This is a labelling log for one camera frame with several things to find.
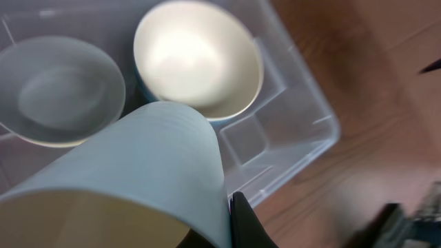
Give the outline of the clear plastic storage bin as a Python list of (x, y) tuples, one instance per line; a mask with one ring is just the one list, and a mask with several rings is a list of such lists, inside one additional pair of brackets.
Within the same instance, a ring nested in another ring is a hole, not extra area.
[[(153, 1), (3, 1), (1, 47), (61, 35), (94, 44), (120, 67), (124, 113), (146, 104), (132, 43)], [(340, 126), (314, 76), (269, 1), (220, 1), (251, 31), (265, 64), (263, 88), (242, 114), (217, 122), (227, 191), (255, 207), (327, 151)]]

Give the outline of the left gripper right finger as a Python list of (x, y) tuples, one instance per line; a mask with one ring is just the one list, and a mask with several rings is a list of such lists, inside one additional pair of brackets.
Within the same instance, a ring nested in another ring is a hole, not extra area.
[(233, 248), (278, 248), (242, 192), (230, 199), (230, 229)]

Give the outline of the large beige bowl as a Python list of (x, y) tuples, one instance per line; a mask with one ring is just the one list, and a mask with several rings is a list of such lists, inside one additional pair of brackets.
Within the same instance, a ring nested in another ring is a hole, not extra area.
[(206, 1), (164, 1), (139, 21), (136, 72), (151, 101), (173, 101), (208, 121), (243, 113), (264, 79), (261, 52), (233, 14)]

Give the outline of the pale white-green plastic cup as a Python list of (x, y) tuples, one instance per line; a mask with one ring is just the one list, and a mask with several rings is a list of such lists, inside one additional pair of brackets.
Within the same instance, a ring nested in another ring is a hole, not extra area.
[(150, 103), (1, 197), (2, 247), (230, 247), (216, 134), (196, 110)]

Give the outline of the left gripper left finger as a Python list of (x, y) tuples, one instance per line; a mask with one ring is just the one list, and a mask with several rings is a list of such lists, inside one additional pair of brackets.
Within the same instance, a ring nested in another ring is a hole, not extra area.
[(202, 237), (198, 232), (190, 229), (176, 248), (215, 248), (215, 246)]

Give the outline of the light grey-blue bowl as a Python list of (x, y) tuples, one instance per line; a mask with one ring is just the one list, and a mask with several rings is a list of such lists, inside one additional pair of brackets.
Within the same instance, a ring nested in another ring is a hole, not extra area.
[(70, 37), (1, 51), (1, 126), (45, 147), (74, 147), (117, 121), (125, 81), (102, 49)]

